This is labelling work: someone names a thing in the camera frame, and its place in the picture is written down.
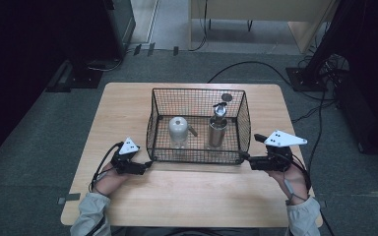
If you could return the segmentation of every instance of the gray sleeve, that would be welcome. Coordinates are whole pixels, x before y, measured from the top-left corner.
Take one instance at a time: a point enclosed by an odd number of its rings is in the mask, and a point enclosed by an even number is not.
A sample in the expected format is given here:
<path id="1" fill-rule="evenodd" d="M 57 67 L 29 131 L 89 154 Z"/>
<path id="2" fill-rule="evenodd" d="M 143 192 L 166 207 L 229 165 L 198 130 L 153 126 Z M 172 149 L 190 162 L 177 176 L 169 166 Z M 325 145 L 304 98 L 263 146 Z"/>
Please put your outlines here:
<path id="1" fill-rule="evenodd" d="M 290 232 L 295 236 L 320 235 L 315 222 L 319 214 L 320 206 L 318 202 L 311 197 L 303 204 L 287 206 Z"/>
<path id="2" fill-rule="evenodd" d="M 110 235 L 110 225 L 104 211 L 110 199 L 94 193 L 87 193 L 79 204 L 80 215 L 70 228 L 71 235 Z"/>

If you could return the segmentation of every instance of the floor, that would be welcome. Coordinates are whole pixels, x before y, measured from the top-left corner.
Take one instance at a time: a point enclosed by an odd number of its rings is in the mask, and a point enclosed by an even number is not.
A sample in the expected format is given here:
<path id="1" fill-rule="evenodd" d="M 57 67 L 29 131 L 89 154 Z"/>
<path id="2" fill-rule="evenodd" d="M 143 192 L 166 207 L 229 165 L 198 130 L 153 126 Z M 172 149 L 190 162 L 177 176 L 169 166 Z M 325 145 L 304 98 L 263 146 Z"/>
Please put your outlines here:
<path id="1" fill-rule="evenodd" d="M 148 48 L 154 43 L 155 49 L 172 50 L 177 46 L 179 50 L 188 50 L 189 46 L 195 49 L 201 45 L 203 20 L 192 21 L 189 44 L 188 1 L 132 0 L 131 3 L 137 23 L 131 48 L 138 44 Z M 325 30 L 323 25 L 315 41 Z M 248 31 L 246 21 L 212 20 L 207 40 L 198 51 L 301 55 L 287 22 L 266 21 L 255 21 Z"/>

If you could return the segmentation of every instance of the wire mesh cage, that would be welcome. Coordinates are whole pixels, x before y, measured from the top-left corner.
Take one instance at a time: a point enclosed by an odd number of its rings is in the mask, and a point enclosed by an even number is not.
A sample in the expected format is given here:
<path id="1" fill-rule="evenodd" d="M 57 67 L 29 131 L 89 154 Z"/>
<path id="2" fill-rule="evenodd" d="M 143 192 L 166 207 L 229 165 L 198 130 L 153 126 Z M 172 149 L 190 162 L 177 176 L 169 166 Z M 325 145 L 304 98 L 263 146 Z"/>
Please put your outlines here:
<path id="1" fill-rule="evenodd" d="M 222 145 L 210 147 L 208 129 L 214 116 L 213 106 L 222 102 L 222 95 L 230 94 L 227 103 L 227 125 Z M 183 117 L 198 133 L 187 137 L 184 148 L 170 147 L 168 123 L 173 117 Z M 247 97 L 244 90 L 206 88 L 154 88 L 152 113 L 147 129 L 146 147 L 154 161 L 240 164 L 241 151 L 250 146 L 251 125 Z"/>

